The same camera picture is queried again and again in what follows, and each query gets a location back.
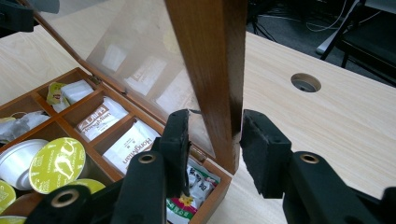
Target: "chair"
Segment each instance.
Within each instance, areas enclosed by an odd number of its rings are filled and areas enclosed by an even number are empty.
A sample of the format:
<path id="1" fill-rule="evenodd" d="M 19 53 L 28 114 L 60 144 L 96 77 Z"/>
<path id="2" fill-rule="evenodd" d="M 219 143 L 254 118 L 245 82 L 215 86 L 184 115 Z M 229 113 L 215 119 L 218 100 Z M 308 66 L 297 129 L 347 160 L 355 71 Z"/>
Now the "chair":
<path id="1" fill-rule="evenodd" d="M 320 59 L 326 60 L 336 46 L 345 53 L 341 67 L 345 68 L 351 57 L 356 64 L 396 87 L 396 14 L 379 10 L 368 21 L 362 21 L 367 9 L 370 7 L 365 1 L 359 1 L 350 10 Z"/>

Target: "wooden box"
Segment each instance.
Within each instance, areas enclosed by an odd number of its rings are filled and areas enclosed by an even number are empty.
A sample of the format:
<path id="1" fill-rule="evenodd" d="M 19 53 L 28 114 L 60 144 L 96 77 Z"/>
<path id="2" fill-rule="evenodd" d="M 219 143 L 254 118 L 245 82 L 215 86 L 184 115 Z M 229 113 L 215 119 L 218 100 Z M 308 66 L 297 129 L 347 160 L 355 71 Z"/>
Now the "wooden box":
<path id="1" fill-rule="evenodd" d="M 56 13 L 38 8 L 36 19 L 87 69 L 76 68 L 51 82 L 84 79 L 94 92 L 57 113 L 46 102 L 49 82 L 0 106 L 2 118 L 21 111 L 50 115 L 0 152 L 28 139 L 70 136 L 86 149 L 93 166 L 89 177 L 108 185 L 122 175 L 102 155 L 135 119 L 162 133 L 171 112 L 200 110 L 202 116 L 190 126 L 195 132 L 191 157 L 221 178 L 191 221 L 207 222 L 238 168 L 246 6 L 236 0 L 90 0 L 60 1 Z M 104 96 L 120 103 L 128 115 L 87 141 L 75 128 Z"/>

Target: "green packet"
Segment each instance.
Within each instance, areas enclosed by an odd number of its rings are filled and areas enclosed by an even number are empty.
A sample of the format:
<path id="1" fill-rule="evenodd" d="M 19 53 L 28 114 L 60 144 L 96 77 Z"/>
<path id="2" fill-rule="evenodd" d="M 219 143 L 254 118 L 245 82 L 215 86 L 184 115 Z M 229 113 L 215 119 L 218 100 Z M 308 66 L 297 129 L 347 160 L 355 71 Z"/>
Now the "green packet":
<path id="1" fill-rule="evenodd" d="M 62 95 L 61 88 L 67 84 L 52 82 L 49 84 L 49 93 L 47 95 L 47 103 L 50 105 L 65 104 L 70 106 L 66 98 Z"/>

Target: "yellow-green pod lid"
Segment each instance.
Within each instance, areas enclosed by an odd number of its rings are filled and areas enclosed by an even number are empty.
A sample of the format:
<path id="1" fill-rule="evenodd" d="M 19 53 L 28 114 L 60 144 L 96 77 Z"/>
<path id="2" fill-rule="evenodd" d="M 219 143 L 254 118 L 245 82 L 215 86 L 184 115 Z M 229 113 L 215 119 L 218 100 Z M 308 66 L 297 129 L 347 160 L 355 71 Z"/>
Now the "yellow-green pod lid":
<path id="1" fill-rule="evenodd" d="M 84 146 L 70 137 L 47 143 L 35 155 L 29 169 L 32 188 L 48 194 L 76 180 L 85 165 Z"/>
<path id="2" fill-rule="evenodd" d="M 5 181 L 0 180 L 0 214 L 14 203 L 16 199 L 15 189 Z"/>
<path id="3" fill-rule="evenodd" d="M 106 186 L 102 184 L 101 182 L 93 179 L 78 179 L 73 182 L 71 182 L 69 185 L 82 185 L 90 189 L 91 194 L 94 194 L 95 192 L 104 189 Z"/>
<path id="4" fill-rule="evenodd" d="M 26 217 L 6 216 L 0 217 L 0 224 L 22 224 L 25 220 Z"/>

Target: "light wood table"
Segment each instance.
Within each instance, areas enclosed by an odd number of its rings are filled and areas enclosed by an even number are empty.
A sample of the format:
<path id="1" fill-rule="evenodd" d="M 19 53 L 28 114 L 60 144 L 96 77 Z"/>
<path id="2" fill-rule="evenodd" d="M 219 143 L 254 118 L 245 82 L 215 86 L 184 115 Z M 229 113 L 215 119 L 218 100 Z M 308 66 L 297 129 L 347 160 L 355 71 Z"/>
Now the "light wood table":
<path id="1" fill-rule="evenodd" d="M 40 26 L 0 39 L 0 105 L 78 64 Z M 377 198 L 396 186 L 396 89 L 247 34 L 244 108 L 268 116 L 294 151 L 324 157 L 345 182 Z M 292 75 L 321 90 L 296 89 Z M 281 200 L 257 193 L 246 165 L 209 223 L 286 223 Z"/>

